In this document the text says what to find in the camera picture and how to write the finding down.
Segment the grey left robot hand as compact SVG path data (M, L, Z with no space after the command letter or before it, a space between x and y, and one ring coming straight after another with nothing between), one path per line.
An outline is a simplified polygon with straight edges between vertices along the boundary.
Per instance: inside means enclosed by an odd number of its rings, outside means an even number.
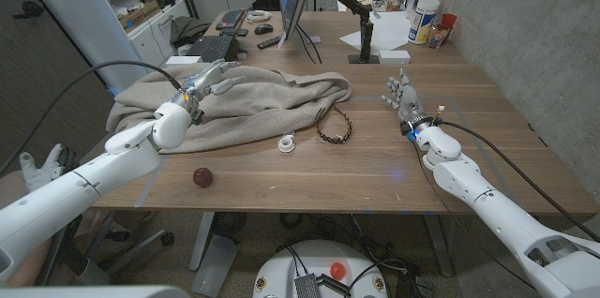
M199 103L209 95L222 95L236 84L241 83L243 76L231 79L223 77L227 70L240 65L240 62L226 62L224 59L218 59L208 67L187 77L171 99L171 103L184 108L189 113L192 123L198 125L203 117Z

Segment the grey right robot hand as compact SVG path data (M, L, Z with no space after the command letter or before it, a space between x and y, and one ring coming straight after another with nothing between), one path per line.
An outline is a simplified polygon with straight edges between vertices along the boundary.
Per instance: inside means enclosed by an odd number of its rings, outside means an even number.
M421 99L403 68L399 71L399 78L390 77L386 85L393 96L382 96L382 100L397 112L401 134L413 142L421 131L431 126L433 118L426 115Z

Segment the person's white gloved hand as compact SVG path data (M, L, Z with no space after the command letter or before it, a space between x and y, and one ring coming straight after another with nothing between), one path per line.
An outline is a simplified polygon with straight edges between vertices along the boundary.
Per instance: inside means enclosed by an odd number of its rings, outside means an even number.
M57 143L47 155L43 165L38 168L31 154L21 153L19 160L27 189L33 192L74 169L75 156L76 153L72 149Z

